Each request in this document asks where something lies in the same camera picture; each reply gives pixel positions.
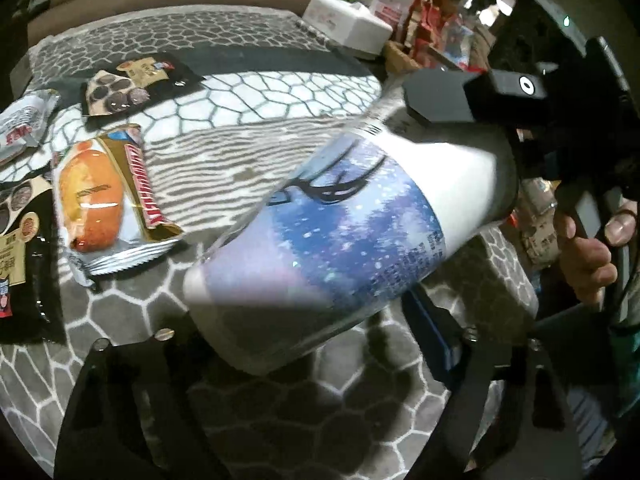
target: fingernail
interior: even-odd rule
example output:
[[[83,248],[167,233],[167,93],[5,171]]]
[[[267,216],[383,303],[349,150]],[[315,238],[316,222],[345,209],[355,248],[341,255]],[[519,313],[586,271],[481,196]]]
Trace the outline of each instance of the fingernail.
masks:
[[[623,226],[618,220],[611,219],[604,227],[604,234],[610,244],[617,244],[622,238]]]
[[[601,288],[596,294],[596,305],[600,306],[602,300],[604,300],[604,288]]]
[[[601,285],[609,285],[609,283],[606,283],[606,282],[615,281],[614,273],[615,273],[615,268],[613,268],[612,266],[605,266],[605,267],[602,267],[601,269],[596,270],[593,273],[593,279],[596,280]]]

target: bread roll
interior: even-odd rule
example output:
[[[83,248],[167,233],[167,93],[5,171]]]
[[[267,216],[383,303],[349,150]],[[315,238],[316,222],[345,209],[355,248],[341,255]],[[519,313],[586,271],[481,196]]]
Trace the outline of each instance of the bread roll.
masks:
[[[69,246],[81,253],[110,247],[120,230],[123,188],[106,153],[83,150],[60,173]]]

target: white container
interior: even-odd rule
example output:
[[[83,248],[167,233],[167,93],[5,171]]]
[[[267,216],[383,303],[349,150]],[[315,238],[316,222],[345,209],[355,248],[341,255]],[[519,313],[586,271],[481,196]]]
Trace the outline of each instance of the white container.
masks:
[[[391,25],[359,2],[311,0],[302,19],[363,59],[377,57],[393,32]]]
[[[188,270],[191,318],[229,364],[266,374],[384,308],[517,190],[501,128],[425,128],[395,89]]]

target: screw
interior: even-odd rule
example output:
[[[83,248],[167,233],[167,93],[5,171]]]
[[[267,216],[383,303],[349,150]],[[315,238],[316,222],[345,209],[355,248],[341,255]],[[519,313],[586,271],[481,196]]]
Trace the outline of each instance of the screw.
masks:
[[[109,348],[109,346],[111,346],[111,341],[109,341],[105,337],[101,337],[100,339],[96,339],[94,341],[94,350],[97,350],[98,352],[106,350],[107,348]]]
[[[538,339],[529,339],[529,348],[531,348],[534,352],[539,352],[542,350],[542,344]]]
[[[478,341],[478,329],[475,326],[468,326],[462,335],[467,341],[475,343]]]
[[[158,341],[169,341],[175,335],[175,330],[171,328],[161,328],[158,330],[154,337],[158,339]]]

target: white box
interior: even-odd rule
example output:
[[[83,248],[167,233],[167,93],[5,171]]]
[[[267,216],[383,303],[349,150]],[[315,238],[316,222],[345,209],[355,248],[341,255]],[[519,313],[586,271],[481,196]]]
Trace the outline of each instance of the white box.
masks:
[[[311,0],[302,19],[363,59],[377,57],[393,32],[391,25],[359,2]]]

